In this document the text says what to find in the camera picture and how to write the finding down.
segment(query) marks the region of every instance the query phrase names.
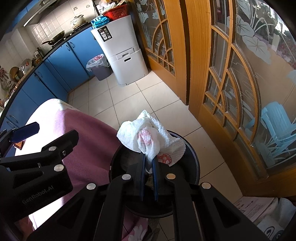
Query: silver bolt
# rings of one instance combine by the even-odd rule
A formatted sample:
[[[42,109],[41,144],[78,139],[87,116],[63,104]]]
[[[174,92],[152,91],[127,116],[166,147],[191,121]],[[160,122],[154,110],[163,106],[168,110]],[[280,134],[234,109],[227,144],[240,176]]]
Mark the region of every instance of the silver bolt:
[[[176,178],[176,175],[175,174],[173,174],[173,173],[167,174],[167,179],[173,180],[175,178]]]
[[[211,184],[209,184],[209,183],[202,183],[202,187],[204,189],[210,189],[211,188]]]
[[[89,184],[86,185],[86,188],[87,188],[88,190],[93,190],[93,189],[96,188],[96,184],[94,184],[94,183],[89,183]]]
[[[60,172],[60,171],[64,170],[64,166],[62,164],[57,164],[54,166],[54,170],[56,172]]]
[[[50,148],[48,148],[48,150],[50,150],[50,151],[53,151],[53,150],[56,150],[56,146],[51,146]]]
[[[123,180],[130,180],[131,179],[131,175],[129,175],[129,174],[123,174],[121,178]]]

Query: wooden door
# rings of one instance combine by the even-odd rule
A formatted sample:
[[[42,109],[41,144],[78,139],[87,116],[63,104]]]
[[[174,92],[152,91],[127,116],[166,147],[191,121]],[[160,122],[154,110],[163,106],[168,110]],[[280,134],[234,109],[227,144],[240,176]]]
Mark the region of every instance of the wooden door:
[[[186,0],[189,110],[246,196],[296,195],[296,42],[263,0]]]
[[[182,100],[189,101],[184,25],[179,0],[133,0],[145,50],[154,71]]]

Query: gray trash bin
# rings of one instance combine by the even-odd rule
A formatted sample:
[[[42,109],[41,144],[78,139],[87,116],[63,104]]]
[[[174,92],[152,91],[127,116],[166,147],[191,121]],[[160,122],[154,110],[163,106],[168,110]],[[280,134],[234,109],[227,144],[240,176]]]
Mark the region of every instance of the gray trash bin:
[[[93,72],[98,80],[106,79],[111,74],[110,64],[104,54],[100,54],[89,60],[86,69]]]

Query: crumpled towel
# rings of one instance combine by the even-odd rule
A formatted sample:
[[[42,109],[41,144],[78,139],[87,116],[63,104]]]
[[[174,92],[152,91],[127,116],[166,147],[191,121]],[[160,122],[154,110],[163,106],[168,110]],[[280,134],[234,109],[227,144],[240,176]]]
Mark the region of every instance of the crumpled towel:
[[[117,138],[128,149],[145,154],[146,170],[149,173],[156,155],[159,162],[172,166],[181,159],[186,149],[182,139],[172,137],[146,110],[136,120],[123,122]]]

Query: blue plastic bag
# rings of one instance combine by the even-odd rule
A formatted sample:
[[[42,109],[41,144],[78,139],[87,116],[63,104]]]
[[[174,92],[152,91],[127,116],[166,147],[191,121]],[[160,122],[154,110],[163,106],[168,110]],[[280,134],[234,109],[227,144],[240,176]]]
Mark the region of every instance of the blue plastic bag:
[[[98,28],[110,22],[110,19],[105,16],[98,16],[91,20],[92,28]]]

